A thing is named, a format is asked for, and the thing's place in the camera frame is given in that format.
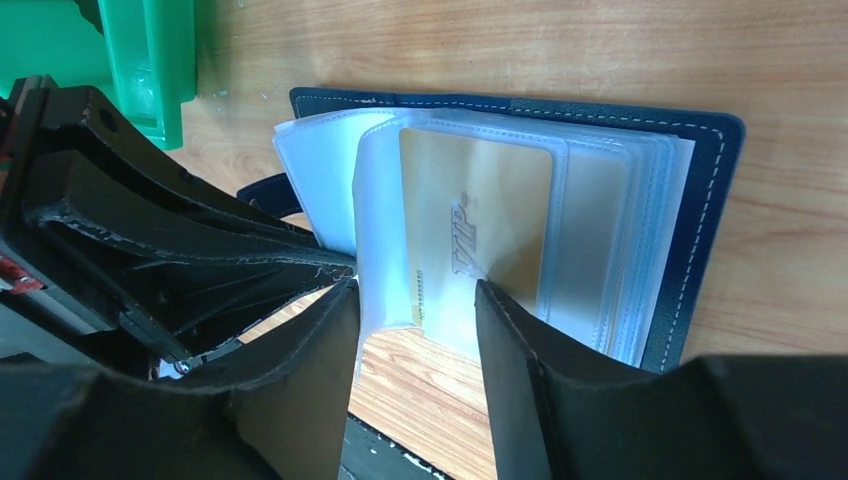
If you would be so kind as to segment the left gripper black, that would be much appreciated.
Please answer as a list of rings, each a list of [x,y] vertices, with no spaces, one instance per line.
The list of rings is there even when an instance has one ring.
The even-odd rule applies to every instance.
[[[1,99],[1,339],[151,378],[353,259],[193,175],[93,86],[19,78]]]

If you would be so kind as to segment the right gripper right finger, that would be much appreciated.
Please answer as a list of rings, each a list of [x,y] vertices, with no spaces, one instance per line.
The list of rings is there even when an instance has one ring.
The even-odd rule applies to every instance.
[[[594,351],[491,282],[475,292],[502,479],[843,479],[843,355],[709,355],[665,374]]]

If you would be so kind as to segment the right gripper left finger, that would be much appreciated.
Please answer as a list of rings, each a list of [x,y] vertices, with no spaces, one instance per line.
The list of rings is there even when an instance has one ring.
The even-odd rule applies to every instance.
[[[333,479],[360,331],[355,280],[178,379],[1,369],[5,479]]]

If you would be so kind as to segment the navy blue card holder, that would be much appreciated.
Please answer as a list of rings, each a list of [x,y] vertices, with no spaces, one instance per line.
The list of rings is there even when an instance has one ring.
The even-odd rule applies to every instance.
[[[680,358],[744,142],[737,117],[312,87],[290,101],[294,117],[272,139],[283,172],[237,196],[275,217],[304,213],[322,247],[354,256],[363,337],[424,334],[411,310],[399,146],[400,131],[416,128],[554,154],[536,307],[480,281],[626,365],[661,372]]]

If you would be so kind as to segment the yellow VIP card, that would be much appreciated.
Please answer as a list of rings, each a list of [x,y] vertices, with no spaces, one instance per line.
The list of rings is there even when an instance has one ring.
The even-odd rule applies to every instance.
[[[416,128],[399,146],[413,319],[478,359],[478,281],[536,307],[554,154]]]

